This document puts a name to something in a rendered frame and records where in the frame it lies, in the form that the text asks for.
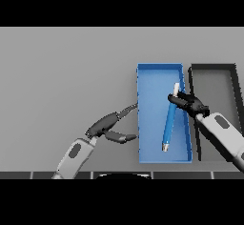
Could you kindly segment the dark right robot hand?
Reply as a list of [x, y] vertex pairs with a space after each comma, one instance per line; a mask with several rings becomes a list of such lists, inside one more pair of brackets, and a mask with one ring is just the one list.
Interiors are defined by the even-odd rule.
[[195, 118], [198, 114], [204, 117], [210, 115], [210, 109], [205, 106], [194, 94], [179, 92], [177, 96], [168, 95], [168, 100], [175, 104], [177, 108], [186, 111], [190, 117]]

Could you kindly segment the dark left robot hand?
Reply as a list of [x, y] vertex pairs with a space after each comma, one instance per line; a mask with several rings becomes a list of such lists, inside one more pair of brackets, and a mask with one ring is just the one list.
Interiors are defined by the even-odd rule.
[[123, 117], [130, 113], [130, 111], [137, 108], [136, 104], [130, 105], [121, 112], [112, 112], [105, 115], [94, 124], [92, 124], [87, 131], [85, 136], [88, 139], [93, 139], [94, 137], [100, 137], [104, 135], [108, 140], [115, 143], [124, 144], [128, 141], [136, 139], [136, 134], [123, 134], [112, 131], [112, 127], [120, 121]]

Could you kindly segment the blue pipe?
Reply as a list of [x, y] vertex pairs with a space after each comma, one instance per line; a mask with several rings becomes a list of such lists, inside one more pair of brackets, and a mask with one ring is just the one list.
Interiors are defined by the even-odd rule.
[[162, 151], [166, 152], [169, 149], [171, 142], [172, 131], [173, 131], [173, 122], [175, 117], [176, 105], [171, 103], [168, 108], [168, 114], [166, 118], [165, 130], [162, 140]]

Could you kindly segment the dark grey bin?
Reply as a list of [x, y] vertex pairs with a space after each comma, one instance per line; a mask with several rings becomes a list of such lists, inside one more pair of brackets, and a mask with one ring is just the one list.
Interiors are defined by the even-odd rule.
[[[222, 113], [244, 136], [244, 105], [235, 64], [191, 64], [188, 69], [190, 93], [210, 108], [210, 113]], [[215, 141], [213, 144], [190, 120], [195, 158], [202, 162], [227, 162], [227, 153]]]

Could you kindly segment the blue bin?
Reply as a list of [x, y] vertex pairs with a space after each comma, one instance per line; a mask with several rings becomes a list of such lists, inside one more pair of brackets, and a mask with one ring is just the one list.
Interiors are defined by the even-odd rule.
[[168, 94], [173, 85], [185, 91], [181, 63], [137, 64], [137, 126], [139, 130], [139, 163], [191, 163], [193, 160], [188, 114], [175, 112], [169, 149], [162, 151], [162, 140], [168, 108]]

